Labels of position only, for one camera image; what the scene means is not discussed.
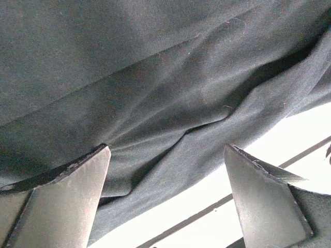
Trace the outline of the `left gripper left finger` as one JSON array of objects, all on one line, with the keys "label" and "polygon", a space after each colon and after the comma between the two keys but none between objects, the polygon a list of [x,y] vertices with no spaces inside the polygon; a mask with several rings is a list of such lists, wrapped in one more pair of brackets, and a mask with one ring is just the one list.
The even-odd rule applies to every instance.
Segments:
[{"label": "left gripper left finger", "polygon": [[1,247],[87,247],[111,152],[1,187]]}]

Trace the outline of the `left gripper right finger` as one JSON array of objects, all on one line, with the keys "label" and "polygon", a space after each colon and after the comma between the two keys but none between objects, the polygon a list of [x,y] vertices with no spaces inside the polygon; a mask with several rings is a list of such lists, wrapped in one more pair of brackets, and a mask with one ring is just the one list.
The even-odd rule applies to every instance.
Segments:
[{"label": "left gripper right finger", "polygon": [[330,187],[224,148],[245,247],[330,247]]}]

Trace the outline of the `black t shirt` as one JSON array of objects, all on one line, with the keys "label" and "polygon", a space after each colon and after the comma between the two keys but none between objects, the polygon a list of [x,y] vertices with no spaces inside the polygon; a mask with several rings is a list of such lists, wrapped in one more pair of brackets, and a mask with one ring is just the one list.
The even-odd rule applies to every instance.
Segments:
[{"label": "black t shirt", "polygon": [[100,144],[90,243],[330,101],[330,1],[1,1],[1,185]]}]

